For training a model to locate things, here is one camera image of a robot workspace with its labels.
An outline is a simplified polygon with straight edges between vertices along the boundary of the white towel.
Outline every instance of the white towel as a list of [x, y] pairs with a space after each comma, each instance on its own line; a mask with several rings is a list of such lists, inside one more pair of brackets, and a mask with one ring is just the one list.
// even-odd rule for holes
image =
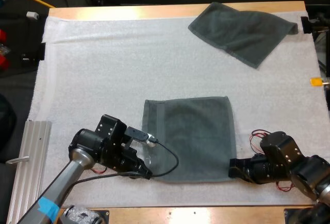
[[[299, 24], [253, 69], [193, 35], [193, 18], [138, 21], [67, 21], [48, 17], [30, 119], [53, 122], [43, 189], [69, 161], [68, 145], [81, 128], [94, 130], [109, 114], [141, 128], [143, 104], [228, 96], [232, 104], [237, 153], [251, 157], [254, 129], [284, 131], [306, 155], [329, 160], [330, 121], [324, 92], [309, 84], [319, 76], [310, 34], [300, 16], [277, 13]], [[82, 178], [94, 175], [86, 171]], [[86, 207], [307, 204], [297, 189], [284, 193], [275, 184], [243, 181], [167, 184], [111, 178], [77, 185], [65, 205]]]

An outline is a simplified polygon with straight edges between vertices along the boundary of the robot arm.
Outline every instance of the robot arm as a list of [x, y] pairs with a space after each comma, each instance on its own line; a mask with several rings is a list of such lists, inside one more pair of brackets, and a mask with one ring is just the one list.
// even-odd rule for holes
[[[95, 163], [117, 172], [131, 172], [132, 177], [138, 175], [150, 179], [152, 172], [143, 160], [137, 157], [137, 151], [130, 147], [133, 140], [148, 144], [157, 141], [150, 134], [127, 127], [119, 119], [108, 115], [101, 117], [95, 131], [80, 130], [69, 145], [70, 162], [18, 223], [54, 222], [59, 208], [71, 190], [71, 185], [79, 179], [84, 170], [91, 169]], [[64, 219], [61, 222], [73, 223]]]
[[317, 155], [305, 157], [293, 138], [284, 132], [266, 135], [260, 147], [265, 154], [231, 159], [229, 177], [256, 184], [292, 181], [304, 195], [319, 203], [295, 213], [288, 223], [329, 223], [330, 164]]

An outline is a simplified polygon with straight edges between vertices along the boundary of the gray towel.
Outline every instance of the gray towel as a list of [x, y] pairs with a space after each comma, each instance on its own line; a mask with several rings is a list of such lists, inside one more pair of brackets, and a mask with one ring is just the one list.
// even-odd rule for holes
[[287, 34], [298, 33], [297, 23], [265, 12], [238, 11], [216, 2], [188, 28], [203, 41], [253, 68], [257, 68]]
[[[236, 157], [232, 108], [228, 97], [146, 100], [142, 129], [179, 158], [178, 167], [158, 178], [168, 182], [220, 182]], [[169, 170], [175, 159], [161, 146], [145, 146], [154, 174]]]

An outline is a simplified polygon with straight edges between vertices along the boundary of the blue tape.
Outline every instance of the blue tape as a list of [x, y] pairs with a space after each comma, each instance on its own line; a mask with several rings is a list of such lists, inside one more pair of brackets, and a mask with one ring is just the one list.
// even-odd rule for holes
[[58, 212], [60, 211], [60, 207], [45, 197], [41, 197], [38, 201], [38, 204], [38, 211], [45, 214], [52, 222], [54, 222]]

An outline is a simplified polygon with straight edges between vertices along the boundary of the wooden table edge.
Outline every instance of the wooden table edge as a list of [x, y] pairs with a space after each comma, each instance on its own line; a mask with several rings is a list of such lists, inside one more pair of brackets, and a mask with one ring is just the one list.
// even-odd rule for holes
[[[209, 4], [74, 7], [53, 8], [49, 16], [78, 21], [141, 20], [182, 18], [199, 15]], [[226, 3], [240, 11], [289, 12], [306, 11], [303, 1]], [[309, 207], [294, 206], [203, 206], [203, 207], [111, 207], [109, 223], [177, 224], [177, 223], [284, 223], [284, 209]]]
[[[51, 8], [50, 17], [81, 21], [182, 18], [199, 15], [209, 4]], [[226, 3], [240, 11], [305, 11], [303, 1]]]

